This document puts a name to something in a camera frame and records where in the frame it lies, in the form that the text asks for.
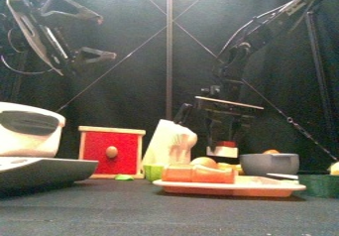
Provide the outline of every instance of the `black backdrop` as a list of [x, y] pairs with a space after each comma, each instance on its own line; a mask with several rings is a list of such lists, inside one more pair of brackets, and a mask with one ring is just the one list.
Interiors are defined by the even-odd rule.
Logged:
[[[193, 103], [202, 87], [217, 84], [210, 70], [214, 55], [229, 36], [255, 15], [289, 0], [172, 0], [172, 97], [168, 97], [166, 90], [166, 79], [170, 77], [166, 69], [166, 0], [74, 1], [104, 17], [98, 27], [78, 28], [73, 32], [74, 39], [84, 46], [114, 52], [114, 62], [84, 69], [81, 76], [76, 77], [61, 77], [50, 71], [38, 75], [18, 75], [4, 64], [0, 68], [1, 101], [52, 111], [61, 109], [60, 113], [66, 117], [58, 158], [76, 158], [78, 155], [80, 125], [144, 129], [145, 151], [158, 119], [166, 117], [168, 100], [174, 115], [182, 103]], [[10, 16], [5, 0], [1, 0], [0, 6], [1, 12]], [[316, 34], [329, 110], [323, 106], [323, 89], [304, 22], [252, 56], [244, 78], [337, 157], [336, 9], [337, 0], [325, 0], [316, 9]], [[5, 52], [5, 57], [12, 66], [24, 71], [46, 69], [32, 51], [25, 54]], [[260, 153], [277, 149], [297, 153], [304, 170], [324, 170], [331, 163], [329, 157], [245, 88], [241, 102], [263, 105], [265, 109], [252, 123], [240, 152]], [[332, 116], [331, 128], [328, 112]], [[198, 135], [193, 158], [205, 155], [206, 130], [201, 116], [201, 112], [194, 112], [188, 122], [188, 127]]]

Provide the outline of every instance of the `white tray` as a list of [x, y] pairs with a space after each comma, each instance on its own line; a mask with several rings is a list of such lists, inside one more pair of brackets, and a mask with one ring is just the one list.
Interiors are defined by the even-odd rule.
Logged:
[[268, 177], [236, 177], [233, 184], [162, 181], [161, 179], [153, 184], [162, 186], [165, 192], [236, 196], [288, 197], [293, 191], [305, 190], [301, 184]]

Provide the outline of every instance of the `drawer knob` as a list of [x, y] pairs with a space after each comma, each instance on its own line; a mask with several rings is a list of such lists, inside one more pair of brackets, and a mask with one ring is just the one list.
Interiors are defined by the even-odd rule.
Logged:
[[106, 149], [105, 149], [105, 155], [113, 159], [116, 156], [117, 156], [117, 149], [116, 147], [113, 146], [109, 146]]

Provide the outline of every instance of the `wooden box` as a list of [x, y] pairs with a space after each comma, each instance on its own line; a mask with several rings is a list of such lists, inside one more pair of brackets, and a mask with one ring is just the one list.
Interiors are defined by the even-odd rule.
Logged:
[[144, 130], [80, 126], [80, 160], [98, 161], [90, 178], [129, 175], [142, 178], [141, 139]]

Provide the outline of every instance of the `black table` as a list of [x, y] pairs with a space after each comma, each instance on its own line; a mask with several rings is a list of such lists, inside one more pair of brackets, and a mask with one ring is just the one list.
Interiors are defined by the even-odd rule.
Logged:
[[145, 179], [88, 179], [0, 194], [0, 235], [339, 235], [339, 199], [165, 193]]

